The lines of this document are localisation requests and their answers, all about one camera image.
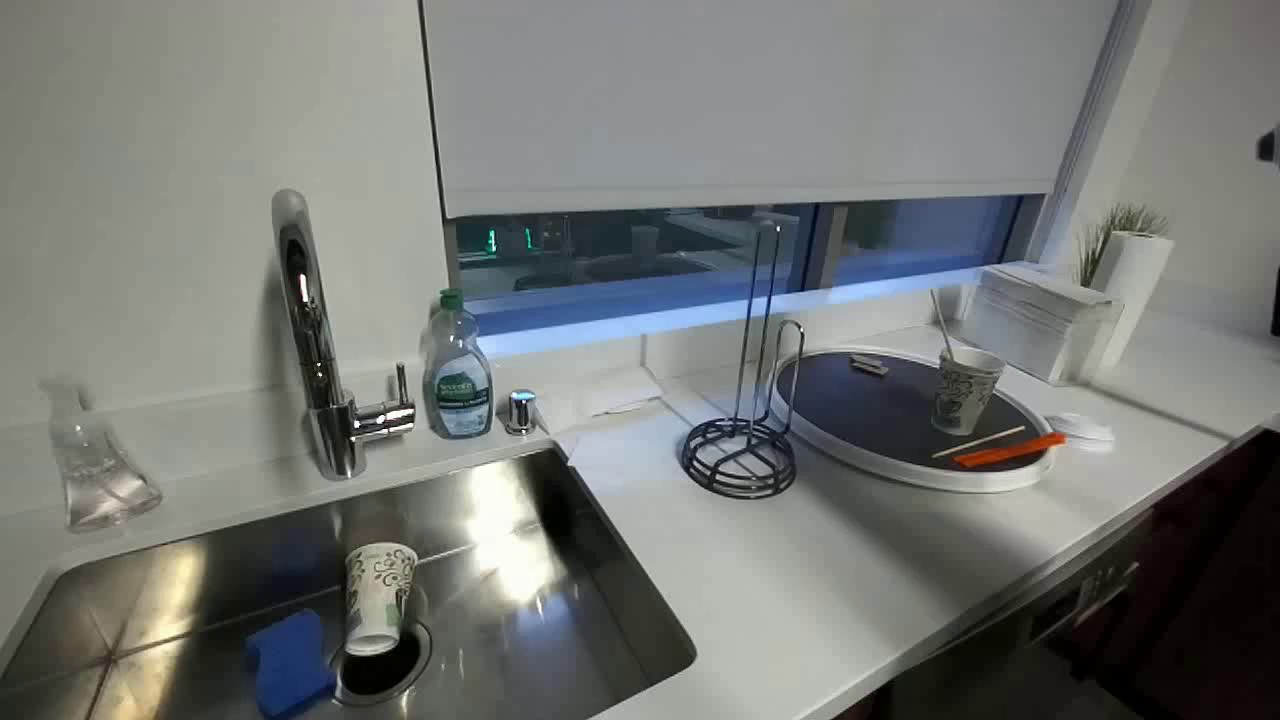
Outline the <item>stainless steel sink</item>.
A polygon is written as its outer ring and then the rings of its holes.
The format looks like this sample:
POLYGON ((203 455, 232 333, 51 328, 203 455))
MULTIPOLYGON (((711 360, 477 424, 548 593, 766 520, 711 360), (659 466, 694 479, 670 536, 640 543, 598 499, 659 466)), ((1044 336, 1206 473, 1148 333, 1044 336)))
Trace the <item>stainless steel sink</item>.
POLYGON ((557 448, 90 562, 29 605, 0 720, 264 720, 249 636, 314 607, 337 688, 292 720, 591 720, 696 644, 557 448), (417 552, 399 644, 347 658, 347 552, 417 552))

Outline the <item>chrome kitchen faucet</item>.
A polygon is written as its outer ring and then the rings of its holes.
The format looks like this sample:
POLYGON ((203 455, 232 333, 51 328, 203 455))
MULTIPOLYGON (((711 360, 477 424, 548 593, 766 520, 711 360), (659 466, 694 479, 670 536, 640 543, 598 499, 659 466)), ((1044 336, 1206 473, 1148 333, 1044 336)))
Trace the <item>chrome kitchen faucet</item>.
POLYGON ((417 428, 408 371, 398 369, 390 376, 386 404, 361 410, 355 395, 342 383, 307 202, 296 188, 280 188, 274 197, 274 237, 303 383, 303 441, 328 479, 354 479, 363 473, 363 451, 371 446, 408 436, 417 428))

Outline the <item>patterned paper cup on tray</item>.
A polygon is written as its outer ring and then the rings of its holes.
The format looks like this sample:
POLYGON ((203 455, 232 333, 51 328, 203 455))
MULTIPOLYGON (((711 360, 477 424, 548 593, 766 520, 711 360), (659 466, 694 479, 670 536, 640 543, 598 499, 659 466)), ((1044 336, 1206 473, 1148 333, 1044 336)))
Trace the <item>patterned paper cup on tray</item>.
POLYGON ((972 436, 984 410, 995 395, 1004 363, 979 347, 952 347, 941 357, 941 383, 933 399, 933 424, 946 436, 972 436))

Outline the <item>white roller blind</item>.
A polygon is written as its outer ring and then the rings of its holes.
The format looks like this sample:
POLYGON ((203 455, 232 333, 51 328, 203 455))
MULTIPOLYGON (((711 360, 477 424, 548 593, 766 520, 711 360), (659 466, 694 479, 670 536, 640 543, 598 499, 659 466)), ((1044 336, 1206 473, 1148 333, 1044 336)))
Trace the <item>white roller blind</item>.
POLYGON ((1044 193, 1122 0, 425 0, 451 215, 1044 193))

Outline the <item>clear glass carafe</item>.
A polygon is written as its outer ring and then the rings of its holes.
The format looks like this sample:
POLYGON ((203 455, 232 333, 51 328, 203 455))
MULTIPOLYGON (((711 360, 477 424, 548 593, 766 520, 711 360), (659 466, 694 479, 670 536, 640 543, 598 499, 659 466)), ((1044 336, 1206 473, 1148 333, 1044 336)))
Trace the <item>clear glass carafe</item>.
POLYGON ((84 383, 58 376, 43 392, 70 530, 92 531, 152 512, 163 491, 126 451, 116 428, 92 410, 84 383))

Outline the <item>white ribbed box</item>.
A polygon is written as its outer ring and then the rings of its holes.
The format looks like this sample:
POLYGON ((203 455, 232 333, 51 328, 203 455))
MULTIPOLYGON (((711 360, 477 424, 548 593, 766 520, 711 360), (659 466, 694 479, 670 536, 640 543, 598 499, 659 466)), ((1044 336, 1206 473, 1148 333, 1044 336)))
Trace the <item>white ribbed box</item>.
POLYGON ((964 341, 1037 382, 1060 383, 1080 369, 1109 311, 1113 300, 1103 291, 1060 276, 1026 263, 984 268, 964 341))

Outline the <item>paper cup in sink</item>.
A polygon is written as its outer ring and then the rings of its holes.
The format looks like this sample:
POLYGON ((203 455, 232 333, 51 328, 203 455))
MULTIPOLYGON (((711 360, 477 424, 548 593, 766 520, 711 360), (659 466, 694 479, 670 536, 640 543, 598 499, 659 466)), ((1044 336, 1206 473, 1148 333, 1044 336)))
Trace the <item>paper cup in sink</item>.
POLYGON ((347 658, 386 658, 399 644, 417 552, 408 543, 361 543, 347 568, 347 658))

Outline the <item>small chrome sink knob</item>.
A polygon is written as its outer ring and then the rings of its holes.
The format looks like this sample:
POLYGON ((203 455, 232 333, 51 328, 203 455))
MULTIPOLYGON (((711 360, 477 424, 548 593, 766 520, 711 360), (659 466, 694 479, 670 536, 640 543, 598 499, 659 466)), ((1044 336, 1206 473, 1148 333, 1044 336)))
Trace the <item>small chrome sink knob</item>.
POLYGON ((502 424, 507 436, 523 436, 541 428, 541 410, 537 410, 537 392, 534 390, 512 390, 502 399, 502 424))

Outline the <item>blue sponge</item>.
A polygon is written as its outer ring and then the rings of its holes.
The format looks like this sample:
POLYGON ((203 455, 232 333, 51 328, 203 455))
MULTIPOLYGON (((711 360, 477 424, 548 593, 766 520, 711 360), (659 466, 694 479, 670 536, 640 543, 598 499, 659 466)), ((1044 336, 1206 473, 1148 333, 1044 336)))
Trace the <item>blue sponge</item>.
POLYGON ((253 693, 264 720, 292 720, 337 688, 324 621, 299 607, 249 636, 253 693))

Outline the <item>green dish soap bottle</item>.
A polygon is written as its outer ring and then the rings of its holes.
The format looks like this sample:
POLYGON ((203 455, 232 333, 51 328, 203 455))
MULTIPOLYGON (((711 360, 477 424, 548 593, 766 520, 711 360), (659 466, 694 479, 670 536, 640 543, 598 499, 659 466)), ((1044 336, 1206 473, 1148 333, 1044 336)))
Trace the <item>green dish soap bottle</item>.
POLYGON ((494 369, 460 290, 443 290, 430 311, 425 414, 443 441, 477 441, 494 428, 494 369))

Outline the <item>potted plant in white vase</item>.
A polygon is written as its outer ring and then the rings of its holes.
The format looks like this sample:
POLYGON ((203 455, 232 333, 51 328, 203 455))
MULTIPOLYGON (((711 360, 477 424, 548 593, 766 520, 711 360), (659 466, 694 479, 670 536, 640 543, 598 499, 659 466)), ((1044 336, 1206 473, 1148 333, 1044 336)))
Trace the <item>potted plant in white vase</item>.
POLYGON ((1109 295, 1109 311, 1096 326, 1094 347, 1080 363, 1083 382, 1102 382, 1122 363, 1168 257, 1174 241, 1164 233, 1164 215, 1148 203, 1113 203, 1083 237, 1080 286, 1109 295))

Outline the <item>clear drinking straw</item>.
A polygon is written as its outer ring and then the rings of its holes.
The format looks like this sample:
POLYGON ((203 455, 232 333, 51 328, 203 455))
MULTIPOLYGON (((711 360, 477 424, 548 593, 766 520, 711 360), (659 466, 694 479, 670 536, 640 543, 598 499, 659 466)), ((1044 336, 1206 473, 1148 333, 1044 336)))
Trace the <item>clear drinking straw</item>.
POLYGON ((959 455, 959 451, 972 451, 972 448, 984 448, 984 446, 995 446, 995 441, 1020 436, 1026 428, 1029 428, 1029 424, 1013 424, 1013 428, 1001 428, 1001 431, 987 431, 987 436, 976 436, 976 441, 964 441, 964 446, 941 448, 941 451, 933 451, 933 459, 947 459, 947 455, 959 455))

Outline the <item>orange handled utensil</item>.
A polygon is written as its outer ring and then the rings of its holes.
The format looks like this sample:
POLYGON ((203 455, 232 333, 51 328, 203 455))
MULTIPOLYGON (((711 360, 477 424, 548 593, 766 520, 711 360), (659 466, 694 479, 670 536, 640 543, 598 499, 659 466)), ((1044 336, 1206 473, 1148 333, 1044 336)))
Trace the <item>orange handled utensil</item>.
POLYGON ((1026 455, 1040 455, 1048 448, 1060 448, 1066 441, 1068 441, 1066 431, 1044 431, 1044 436, 1031 436, 1031 441, 1013 441, 1013 446, 959 451, 952 466, 955 468, 995 468, 995 466, 1007 466, 1007 459, 1026 459, 1026 455))

